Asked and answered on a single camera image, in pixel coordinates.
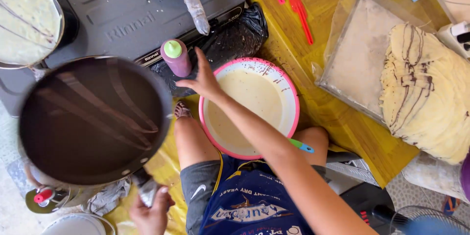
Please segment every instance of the nike logo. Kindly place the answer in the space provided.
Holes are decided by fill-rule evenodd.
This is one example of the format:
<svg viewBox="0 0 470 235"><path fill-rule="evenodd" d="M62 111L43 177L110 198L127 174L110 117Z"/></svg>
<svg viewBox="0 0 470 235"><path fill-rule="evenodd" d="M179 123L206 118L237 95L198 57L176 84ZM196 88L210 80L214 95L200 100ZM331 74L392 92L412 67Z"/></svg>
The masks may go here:
<svg viewBox="0 0 470 235"><path fill-rule="evenodd" d="M197 189L196 192L194 192L193 196L191 196L191 200L193 200L194 196L201 190L203 189L205 191L205 185L200 185Z"/></svg>

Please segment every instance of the hand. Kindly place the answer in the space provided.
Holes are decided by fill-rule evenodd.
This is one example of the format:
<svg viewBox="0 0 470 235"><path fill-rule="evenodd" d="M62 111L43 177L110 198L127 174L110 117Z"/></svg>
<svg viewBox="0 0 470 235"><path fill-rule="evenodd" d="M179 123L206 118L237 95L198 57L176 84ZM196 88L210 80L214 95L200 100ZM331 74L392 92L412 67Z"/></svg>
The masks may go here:
<svg viewBox="0 0 470 235"><path fill-rule="evenodd" d="M198 47L195 47L194 50L197 54L197 64L199 66L196 80L180 80L176 82L176 86L191 88L196 91L197 94L214 101L217 97L224 95L225 92L220 88L219 83L215 79L214 73L212 73L212 69L203 51Z"/></svg>
<svg viewBox="0 0 470 235"><path fill-rule="evenodd" d="M166 211L169 206L175 205L168 187L161 187L156 195L151 208L148 208L142 202L141 197L137 196L134 204L129 210L129 216L137 226L140 235L163 235L168 224Z"/></svg>

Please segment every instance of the black non-stick pan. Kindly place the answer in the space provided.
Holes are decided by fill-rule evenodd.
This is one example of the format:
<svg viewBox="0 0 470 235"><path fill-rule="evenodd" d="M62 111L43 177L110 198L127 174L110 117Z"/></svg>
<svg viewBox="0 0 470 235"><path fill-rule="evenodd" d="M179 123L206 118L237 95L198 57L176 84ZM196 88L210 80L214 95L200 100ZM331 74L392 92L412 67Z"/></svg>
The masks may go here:
<svg viewBox="0 0 470 235"><path fill-rule="evenodd" d="M24 153L46 175L94 186L128 175L151 205L158 184L143 165L168 132L164 81L117 57L86 57L50 71L30 91L19 121Z"/></svg>

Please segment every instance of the purple squeeze bottle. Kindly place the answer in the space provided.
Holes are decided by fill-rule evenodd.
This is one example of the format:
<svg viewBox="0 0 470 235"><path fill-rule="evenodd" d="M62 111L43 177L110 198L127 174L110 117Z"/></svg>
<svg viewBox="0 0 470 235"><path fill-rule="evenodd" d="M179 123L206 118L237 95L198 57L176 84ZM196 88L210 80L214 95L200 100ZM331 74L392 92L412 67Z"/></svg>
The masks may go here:
<svg viewBox="0 0 470 235"><path fill-rule="evenodd" d="M167 40L161 47L162 57L176 76L186 77L191 73L186 45L177 39Z"/></svg>

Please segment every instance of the stack of crepes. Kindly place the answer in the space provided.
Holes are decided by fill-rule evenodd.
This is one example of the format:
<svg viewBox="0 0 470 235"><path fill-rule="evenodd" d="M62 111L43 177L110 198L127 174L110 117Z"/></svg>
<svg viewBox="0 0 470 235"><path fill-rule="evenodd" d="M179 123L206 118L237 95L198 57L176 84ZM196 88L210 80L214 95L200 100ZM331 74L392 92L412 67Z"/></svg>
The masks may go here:
<svg viewBox="0 0 470 235"><path fill-rule="evenodd" d="M410 24L390 31L380 78L393 136L450 164L470 146L470 63Z"/></svg>

